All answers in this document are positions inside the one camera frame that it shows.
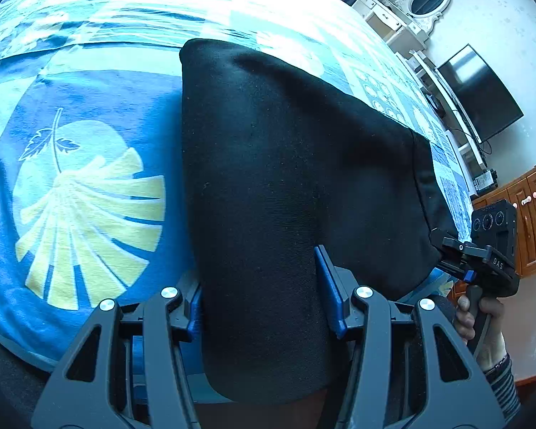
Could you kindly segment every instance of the white dresser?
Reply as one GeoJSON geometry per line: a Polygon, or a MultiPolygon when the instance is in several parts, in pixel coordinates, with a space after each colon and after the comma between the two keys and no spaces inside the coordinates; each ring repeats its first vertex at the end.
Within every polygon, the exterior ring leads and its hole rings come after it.
{"type": "Polygon", "coordinates": [[[429,36],[425,31],[394,4],[383,2],[389,6],[379,0],[357,0],[352,7],[395,53],[409,59],[411,50],[426,50],[429,36]]]}

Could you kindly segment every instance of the yellow leaf pattern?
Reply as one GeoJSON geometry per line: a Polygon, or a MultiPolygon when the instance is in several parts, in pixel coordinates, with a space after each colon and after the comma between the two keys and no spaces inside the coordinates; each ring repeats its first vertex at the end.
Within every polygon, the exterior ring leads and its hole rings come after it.
{"type": "Polygon", "coordinates": [[[113,240],[154,252],[162,227],[124,218],[164,221],[165,212],[163,176],[131,178],[142,170],[133,148],[108,165],[97,156],[79,170],[62,171],[49,192],[21,210],[21,222],[33,225],[16,243],[16,257],[37,247],[26,286],[38,297],[46,295],[50,265],[47,302],[57,308],[78,308],[74,264],[92,307],[135,283],[149,262],[113,240]]]}

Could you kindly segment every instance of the black fabric bag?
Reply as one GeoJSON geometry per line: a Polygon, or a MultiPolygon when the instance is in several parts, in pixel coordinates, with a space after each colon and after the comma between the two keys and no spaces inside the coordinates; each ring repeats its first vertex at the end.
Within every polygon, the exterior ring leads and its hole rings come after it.
{"type": "Polygon", "coordinates": [[[206,375],[236,401],[304,397],[349,361],[319,302],[314,247],[396,300],[440,259],[430,230],[457,235],[429,142],[240,45],[194,39],[180,60],[206,375]]]}

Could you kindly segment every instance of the white ornate mirror frame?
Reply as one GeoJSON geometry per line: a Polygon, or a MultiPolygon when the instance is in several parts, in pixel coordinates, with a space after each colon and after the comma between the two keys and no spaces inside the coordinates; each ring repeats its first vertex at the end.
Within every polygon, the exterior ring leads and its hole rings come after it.
{"type": "Polygon", "coordinates": [[[414,14],[411,11],[413,5],[413,0],[396,0],[395,5],[397,5],[401,11],[404,11],[409,16],[411,16],[415,22],[421,27],[427,34],[433,30],[433,24],[442,16],[443,10],[449,5],[450,0],[443,0],[442,3],[435,8],[433,11],[427,14],[414,14]]]}

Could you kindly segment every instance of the bed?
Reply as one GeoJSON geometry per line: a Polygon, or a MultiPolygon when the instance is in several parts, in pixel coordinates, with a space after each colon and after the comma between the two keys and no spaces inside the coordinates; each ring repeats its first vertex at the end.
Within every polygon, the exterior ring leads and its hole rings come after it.
{"type": "MultiPolygon", "coordinates": [[[[53,368],[100,300],[143,301],[193,267],[178,53],[195,37],[276,56],[425,136],[469,240],[472,206],[439,119],[341,1],[3,0],[0,342],[41,369],[53,368]]],[[[434,289],[444,295],[452,281],[434,289]]],[[[183,356],[195,393],[199,344],[183,356]]]]}

